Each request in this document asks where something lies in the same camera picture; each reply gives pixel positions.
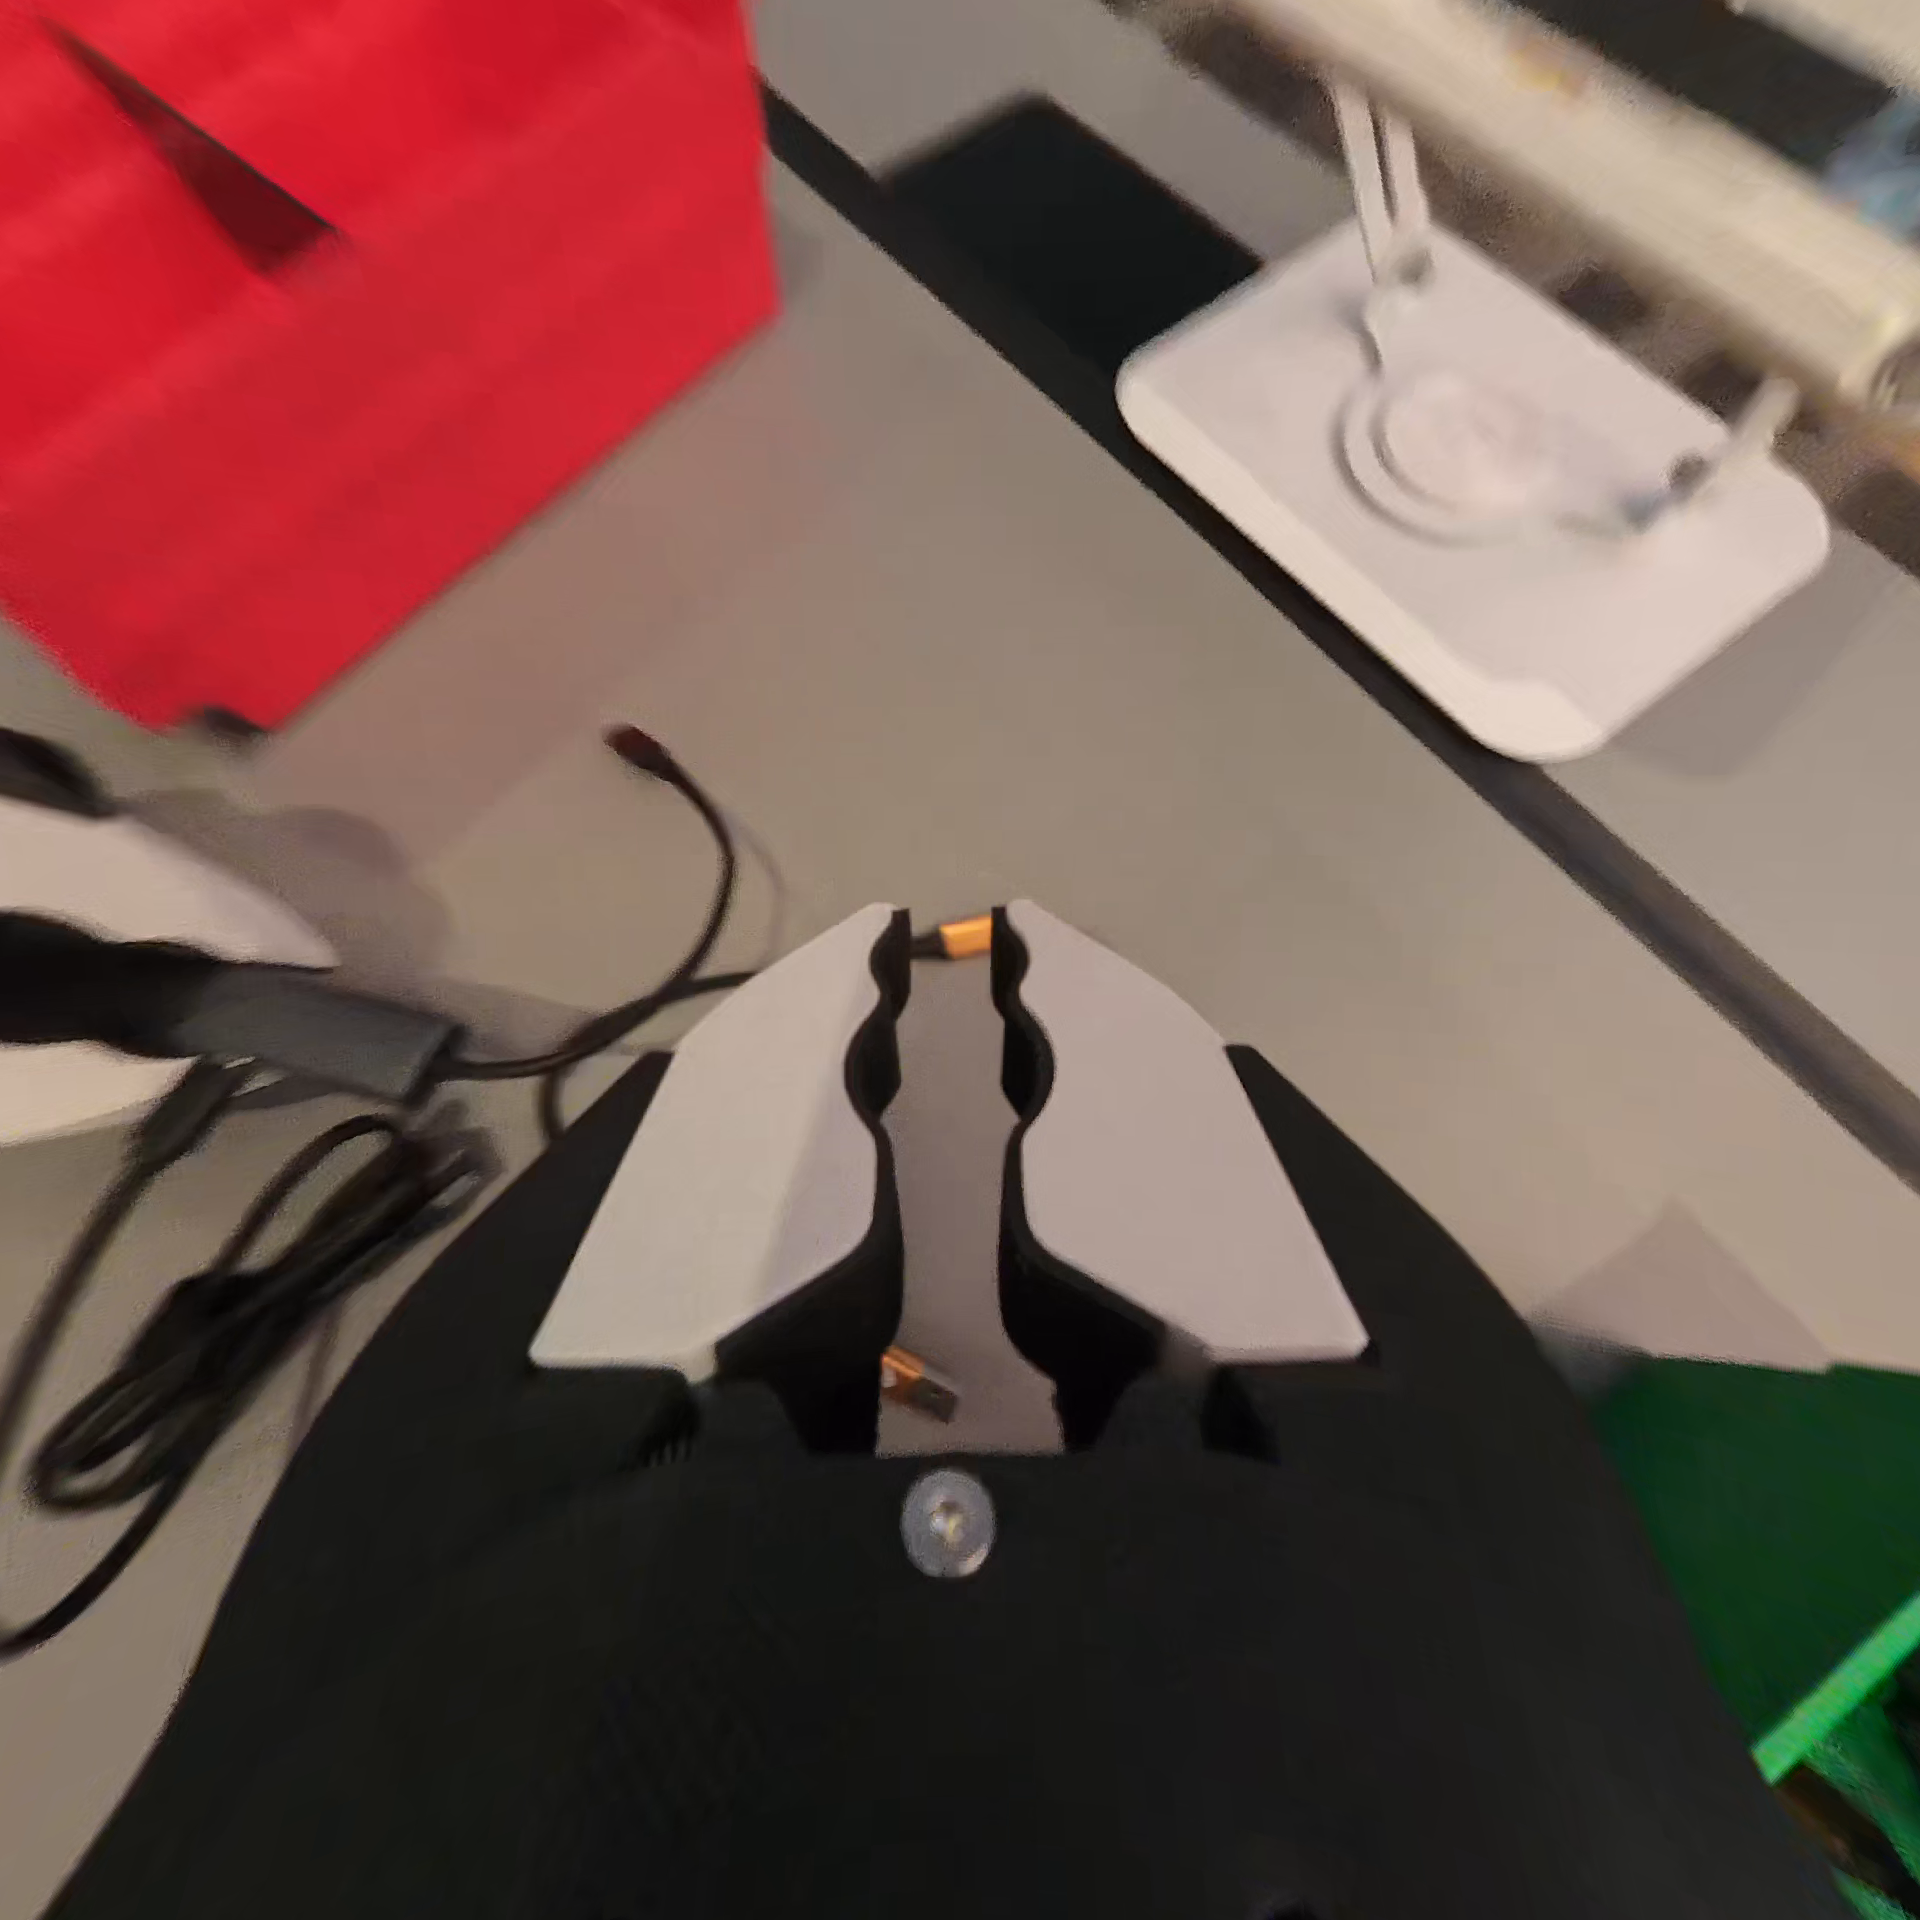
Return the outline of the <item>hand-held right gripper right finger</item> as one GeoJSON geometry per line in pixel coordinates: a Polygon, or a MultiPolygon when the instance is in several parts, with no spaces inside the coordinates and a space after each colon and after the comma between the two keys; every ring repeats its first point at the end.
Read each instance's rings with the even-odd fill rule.
{"type": "Polygon", "coordinates": [[[1346,1365],[1372,1336],[1223,1034],[1082,927],[992,919],[999,1316],[1045,1375],[1067,1452],[1141,1381],[1346,1365]]]}

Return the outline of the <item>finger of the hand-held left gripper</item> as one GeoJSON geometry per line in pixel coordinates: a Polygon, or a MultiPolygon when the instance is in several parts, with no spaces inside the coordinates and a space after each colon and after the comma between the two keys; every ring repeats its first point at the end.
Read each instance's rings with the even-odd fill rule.
{"type": "Polygon", "coordinates": [[[2,804],[10,989],[196,989],[239,969],[336,967],[293,906],[137,818],[2,804]]]}
{"type": "Polygon", "coordinates": [[[80,1136],[151,1110],[187,1072],[171,1052],[201,982],[2,989],[2,1143],[80,1136]]]}

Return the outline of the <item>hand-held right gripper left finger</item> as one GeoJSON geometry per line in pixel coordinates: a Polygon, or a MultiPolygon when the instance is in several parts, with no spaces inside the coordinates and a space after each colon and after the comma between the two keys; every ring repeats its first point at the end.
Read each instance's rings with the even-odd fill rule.
{"type": "Polygon", "coordinates": [[[547,1370],[761,1385],[802,1445],[872,1454],[905,1237],[884,1112],[913,973],[872,903],[673,1049],[531,1346],[547,1370]]]}

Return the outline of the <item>red plastic bin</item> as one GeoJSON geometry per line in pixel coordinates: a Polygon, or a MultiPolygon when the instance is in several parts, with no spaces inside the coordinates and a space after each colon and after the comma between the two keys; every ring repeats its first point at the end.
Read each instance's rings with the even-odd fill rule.
{"type": "Polygon", "coordinates": [[[749,6],[5,5],[5,614],[275,728],[777,311],[749,6]]]}

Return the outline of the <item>green plastic bin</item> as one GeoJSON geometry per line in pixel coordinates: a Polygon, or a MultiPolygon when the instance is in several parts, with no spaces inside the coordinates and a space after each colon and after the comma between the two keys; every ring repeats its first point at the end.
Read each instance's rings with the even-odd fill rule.
{"type": "Polygon", "coordinates": [[[1591,1417],[1763,1780],[1853,1914],[1916,1914],[1916,1374],[1641,1359],[1591,1417]]]}

